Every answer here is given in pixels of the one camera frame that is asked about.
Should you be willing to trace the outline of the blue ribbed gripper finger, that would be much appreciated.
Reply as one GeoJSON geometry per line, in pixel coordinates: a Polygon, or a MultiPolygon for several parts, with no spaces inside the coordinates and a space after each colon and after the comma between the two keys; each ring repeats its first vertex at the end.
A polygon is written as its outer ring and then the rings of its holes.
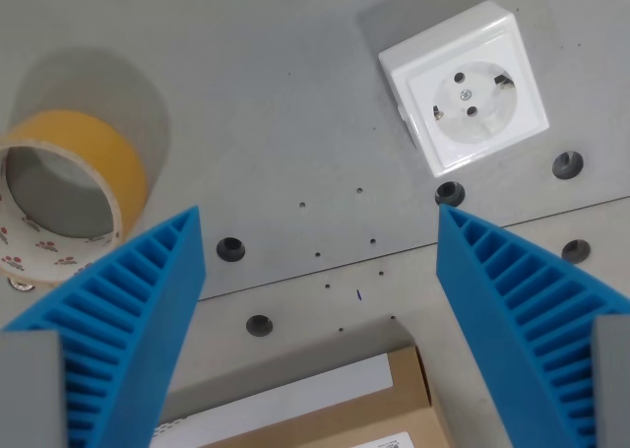
{"type": "Polygon", "coordinates": [[[205,281],[198,207],[100,258],[13,319],[54,331],[71,447],[147,447],[205,281]]]}
{"type": "Polygon", "coordinates": [[[591,341],[629,300],[539,246],[439,209],[436,274],[515,447],[597,444],[591,341]]]}

